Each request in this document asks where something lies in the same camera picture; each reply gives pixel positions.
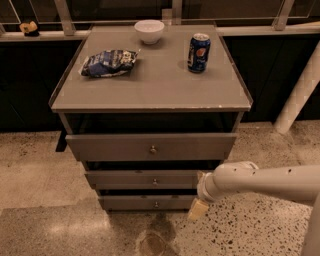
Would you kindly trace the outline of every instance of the top drawer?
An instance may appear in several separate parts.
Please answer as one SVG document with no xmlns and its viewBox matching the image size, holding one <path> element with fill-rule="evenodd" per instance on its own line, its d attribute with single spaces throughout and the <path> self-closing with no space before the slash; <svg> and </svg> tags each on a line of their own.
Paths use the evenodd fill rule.
<svg viewBox="0 0 320 256">
<path fill-rule="evenodd" d="M 223 160 L 233 133 L 68 135 L 79 161 Z"/>
</svg>

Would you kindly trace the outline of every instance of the blue can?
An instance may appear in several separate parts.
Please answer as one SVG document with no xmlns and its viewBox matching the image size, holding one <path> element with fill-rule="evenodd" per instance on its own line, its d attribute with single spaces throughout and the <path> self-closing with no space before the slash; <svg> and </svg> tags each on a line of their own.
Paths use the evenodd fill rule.
<svg viewBox="0 0 320 256">
<path fill-rule="evenodd" d="M 194 34 L 190 41 L 188 69 L 200 73 L 207 67 L 211 41 L 207 34 Z"/>
</svg>

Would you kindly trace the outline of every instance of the crumpled bag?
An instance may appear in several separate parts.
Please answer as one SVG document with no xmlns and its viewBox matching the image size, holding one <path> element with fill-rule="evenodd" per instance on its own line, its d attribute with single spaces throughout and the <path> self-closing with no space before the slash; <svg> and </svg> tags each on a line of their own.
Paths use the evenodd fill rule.
<svg viewBox="0 0 320 256">
<path fill-rule="evenodd" d="M 89 77 L 120 76 L 133 69 L 137 55 L 134 51 L 106 50 L 87 57 L 79 73 Z"/>
</svg>

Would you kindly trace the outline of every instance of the drawer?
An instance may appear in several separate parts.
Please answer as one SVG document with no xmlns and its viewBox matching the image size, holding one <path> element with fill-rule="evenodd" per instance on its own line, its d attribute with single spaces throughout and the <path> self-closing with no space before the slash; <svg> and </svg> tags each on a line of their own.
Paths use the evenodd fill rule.
<svg viewBox="0 0 320 256">
<path fill-rule="evenodd" d="M 68 135 L 80 161 L 223 160 L 234 133 Z"/>
<path fill-rule="evenodd" d="M 90 171 L 85 174 L 93 189 L 195 189 L 195 170 Z"/>
<path fill-rule="evenodd" d="M 195 195 L 178 196 L 104 196 L 99 198 L 106 211 L 189 210 Z"/>
</svg>

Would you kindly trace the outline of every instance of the can lid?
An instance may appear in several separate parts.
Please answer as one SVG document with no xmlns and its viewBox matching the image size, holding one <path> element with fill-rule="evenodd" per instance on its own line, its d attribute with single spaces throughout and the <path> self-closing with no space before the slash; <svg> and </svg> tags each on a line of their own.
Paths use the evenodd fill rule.
<svg viewBox="0 0 320 256">
<path fill-rule="evenodd" d="M 207 34 L 203 34 L 203 33 L 196 33 L 193 35 L 193 38 L 199 41 L 206 41 L 208 40 L 210 37 Z"/>
</svg>

